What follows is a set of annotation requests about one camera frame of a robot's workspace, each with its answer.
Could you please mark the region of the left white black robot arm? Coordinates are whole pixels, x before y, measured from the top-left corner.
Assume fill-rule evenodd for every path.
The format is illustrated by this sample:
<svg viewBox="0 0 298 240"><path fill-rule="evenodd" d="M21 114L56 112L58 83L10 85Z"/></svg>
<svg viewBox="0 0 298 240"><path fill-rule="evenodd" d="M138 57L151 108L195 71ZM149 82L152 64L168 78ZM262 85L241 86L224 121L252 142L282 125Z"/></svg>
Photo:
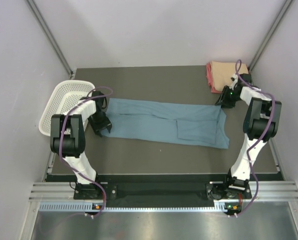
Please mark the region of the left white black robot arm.
<svg viewBox="0 0 298 240"><path fill-rule="evenodd" d="M104 111L108 107L107 97L95 88L68 112L51 117L51 151L58 154L59 159L75 173L75 190L85 191L91 198L102 196L105 199L106 192L97 181L98 174L85 153L84 124L88 122L99 137L104 130L111 132L112 123Z"/></svg>

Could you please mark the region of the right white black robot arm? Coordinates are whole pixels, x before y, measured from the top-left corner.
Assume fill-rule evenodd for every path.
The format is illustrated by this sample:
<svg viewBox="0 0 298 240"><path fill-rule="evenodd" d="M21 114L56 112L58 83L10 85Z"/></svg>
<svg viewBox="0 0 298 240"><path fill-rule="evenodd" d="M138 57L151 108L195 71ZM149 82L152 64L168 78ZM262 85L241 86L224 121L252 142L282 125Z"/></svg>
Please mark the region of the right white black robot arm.
<svg viewBox="0 0 298 240"><path fill-rule="evenodd" d="M248 105L243 123L244 142L236 162L229 169L223 183L207 185L208 198L213 200L250 198L249 181L254 176L253 165L262 148L278 132L282 103L252 85L250 74L233 74L232 83L225 86L216 102L231 109L237 101Z"/></svg>

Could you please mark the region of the blue t shirt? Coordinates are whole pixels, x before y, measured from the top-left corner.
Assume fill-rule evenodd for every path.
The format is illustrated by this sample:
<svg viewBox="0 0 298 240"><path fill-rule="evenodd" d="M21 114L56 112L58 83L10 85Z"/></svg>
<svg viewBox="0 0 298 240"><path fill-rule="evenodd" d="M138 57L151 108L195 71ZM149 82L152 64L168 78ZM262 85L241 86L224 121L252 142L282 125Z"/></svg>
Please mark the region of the blue t shirt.
<svg viewBox="0 0 298 240"><path fill-rule="evenodd" d="M226 114L220 106L111 98L110 138L228 149Z"/></svg>

